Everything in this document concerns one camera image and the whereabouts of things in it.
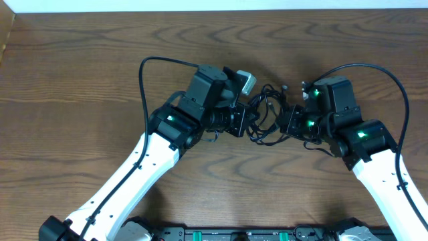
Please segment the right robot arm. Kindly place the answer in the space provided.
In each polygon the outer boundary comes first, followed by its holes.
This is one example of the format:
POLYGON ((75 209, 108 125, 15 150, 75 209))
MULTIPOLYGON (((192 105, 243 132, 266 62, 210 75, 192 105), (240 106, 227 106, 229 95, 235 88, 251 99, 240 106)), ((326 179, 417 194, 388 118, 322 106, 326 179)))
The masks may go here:
POLYGON ((305 105, 293 105, 278 118, 281 133, 309 143, 328 143, 331 154, 368 190, 397 240, 426 240, 407 191, 423 217, 427 203, 415 187, 398 146, 379 120, 363 120, 351 81, 323 78, 305 92, 305 105))

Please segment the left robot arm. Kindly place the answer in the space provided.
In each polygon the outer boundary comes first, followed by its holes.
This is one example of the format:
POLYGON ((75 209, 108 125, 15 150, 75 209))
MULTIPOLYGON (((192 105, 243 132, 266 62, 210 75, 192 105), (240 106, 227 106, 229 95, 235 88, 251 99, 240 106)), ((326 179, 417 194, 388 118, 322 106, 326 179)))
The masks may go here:
POLYGON ((173 93, 148 119, 132 154, 83 206, 64 221, 49 217, 40 240, 114 240, 156 181, 195 146, 204 132, 242 137, 258 114, 239 101, 255 77, 243 70, 200 65, 186 91, 173 93))

